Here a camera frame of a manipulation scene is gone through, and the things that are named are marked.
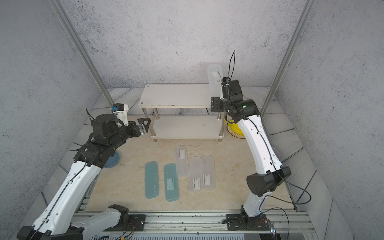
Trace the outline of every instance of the red wire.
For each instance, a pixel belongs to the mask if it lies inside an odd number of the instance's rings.
[[[262,221],[264,221],[264,220],[267,220],[268,222],[271,221],[271,220],[269,220],[268,218],[263,218],[263,219],[260,219],[260,221],[258,221],[258,222],[262,222]]]
[[[135,225],[134,225],[132,222],[130,222],[129,224],[132,225],[132,232],[128,235],[128,240],[130,240],[130,239],[132,238],[133,233],[134,233],[134,231],[135,231]]]

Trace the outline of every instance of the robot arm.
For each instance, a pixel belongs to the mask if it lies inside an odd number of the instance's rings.
[[[112,111],[113,114],[102,114],[91,121],[93,133],[87,143],[77,150],[68,176],[33,225],[20,229],[18,239],[89,239],[109,227],[122,224],[123,218],[128,216],[127,208],[112,205],[100,214],[71,223],[77,206],[109,157],[128,138],[139,137],[148,131],[151,120],[138,119],[139,125],[128,121],[126,104],[117,103]]]
[[[271,144],[263,129],[260,113],[255,102],[243,100],[243,94],[237,80],[222,80],[223,99],[211,98],[211,111],[225,112],[232,117],[243,132],[255,160],[257,173],[247,176],[250,189],[248,199],[241,211],[247,219],[261,216],[260,211],[265,197],[270,195],[283,178],[291,175],[289,167],[283,167],[275,156]]]

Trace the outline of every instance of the label sticker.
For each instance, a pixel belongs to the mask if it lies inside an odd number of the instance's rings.
[[[185,149],[180,149],[179,150],[179,159],[184,159],[185,158]]]
[[[173,190],[173,178],[167,178],[167,190]]]
[[[211,185],[211,175],[204,173],[204,185]]]
[[[200,190],[200,178],[193,179],[193,189]]]
[[[214,75],[214,78],[216,79],[216,82],[221,84],[220,72],[219,71],[217,73],[213,72],[213,75]]]

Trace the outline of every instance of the white shelf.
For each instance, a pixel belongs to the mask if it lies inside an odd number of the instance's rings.
[[[141,108],[210,108],[209,84],[149,84],[140,97]]]
[[[160,116],[155,119],[152,138],[219,139],[222,120],[217,116]]]

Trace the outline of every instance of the blue bowl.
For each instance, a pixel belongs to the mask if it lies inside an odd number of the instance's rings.
[[[120,155],[118,152],[115,152],[115,155],[113,157],[109,157],[107,162],[105,163],[104,167],[111,168],[116,166],[120,161]]]

